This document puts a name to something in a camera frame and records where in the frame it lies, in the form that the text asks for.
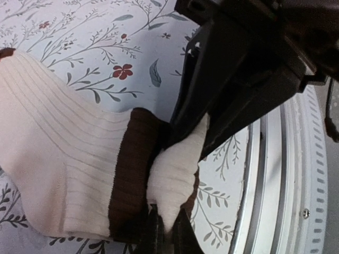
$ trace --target floral pattern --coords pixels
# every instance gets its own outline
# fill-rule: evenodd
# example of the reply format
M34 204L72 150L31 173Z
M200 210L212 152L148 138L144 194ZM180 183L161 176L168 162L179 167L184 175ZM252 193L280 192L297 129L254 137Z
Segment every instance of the floral pattern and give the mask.
M169 121L185 46L197 25L170 0L0 0L0 48L34 56L80 96L115 112L144 107ZM248 130L200 162L191 223L205 253L227 253L243 190ZM44 237L0 170L0 253L129 254L134 246Z

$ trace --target brown ribbed band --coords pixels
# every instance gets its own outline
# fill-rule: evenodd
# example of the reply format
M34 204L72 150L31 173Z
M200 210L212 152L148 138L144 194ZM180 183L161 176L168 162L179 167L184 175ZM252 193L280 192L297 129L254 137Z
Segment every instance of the brown ribbed band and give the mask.
M110 237L115 241L139 243L144 230L148 206L146 188L150 168L170 133L168 123L150 111L136 108L121 143L109 205ZM189 216L199 186L195 173L194 191L182 205Z

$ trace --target brown sock cuff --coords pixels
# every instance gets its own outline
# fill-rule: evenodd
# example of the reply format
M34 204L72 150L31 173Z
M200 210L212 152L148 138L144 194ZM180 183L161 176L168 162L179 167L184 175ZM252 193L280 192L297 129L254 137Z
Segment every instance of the brown sock cuff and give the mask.
M150 111L136 108L121 143L109 205L111 237L138 242L147 216L146 188L149 170L159 152L159 141L168 123Z

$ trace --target sock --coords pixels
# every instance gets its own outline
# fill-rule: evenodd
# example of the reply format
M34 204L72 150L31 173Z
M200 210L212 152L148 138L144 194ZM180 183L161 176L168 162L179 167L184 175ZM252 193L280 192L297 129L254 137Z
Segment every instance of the sock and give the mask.
M114 239L140 214L164 124L151 112L105 112L14 49L0 50L0 108L0 165L35 229Z
M197 195L198 162L208 128L206 114L193 132L183 141L161 152L155 159L148 179L147 202L156 204L169 234L180 208L190 216Z

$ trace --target red flower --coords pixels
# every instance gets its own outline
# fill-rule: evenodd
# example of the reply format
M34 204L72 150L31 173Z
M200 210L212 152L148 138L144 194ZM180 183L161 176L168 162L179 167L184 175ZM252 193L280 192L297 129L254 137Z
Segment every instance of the red flower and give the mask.
M42 23L42 24L39 25L39 29L46 28L46 27L48 27L49 25L50 25L49 21L46 21L46 22L44 22L44 23Z
M114 78L119 78L120 80L124 80L127 78L127 76L132 76L133 72L130 70L132 68L132 65L124 65L124 66L119 66L116 65L113 67L113 70L116 70L113 72L113 77Z

